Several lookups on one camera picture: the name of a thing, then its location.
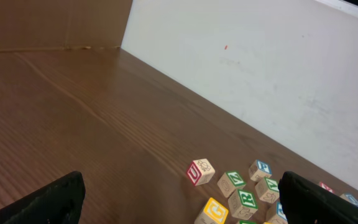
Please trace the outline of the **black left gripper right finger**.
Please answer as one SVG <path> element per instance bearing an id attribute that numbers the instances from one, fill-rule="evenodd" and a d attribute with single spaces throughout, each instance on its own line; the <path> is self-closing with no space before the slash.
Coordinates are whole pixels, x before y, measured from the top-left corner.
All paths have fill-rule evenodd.
<path id="1" fill-rule="evenodd" d="M 358 207 L 304 177 L 283 173 L 280 203 L 289 224 L 358 224 Z"/>

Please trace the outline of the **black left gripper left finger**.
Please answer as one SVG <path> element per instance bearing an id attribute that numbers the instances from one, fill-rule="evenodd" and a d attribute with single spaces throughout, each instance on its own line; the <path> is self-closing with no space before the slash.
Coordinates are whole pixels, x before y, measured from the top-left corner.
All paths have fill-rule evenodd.
<path id="1" fill-rule="evenodd" d="M 0 209 L 0 224 L 78 224 L 86 189 L 73 171 Z"/>

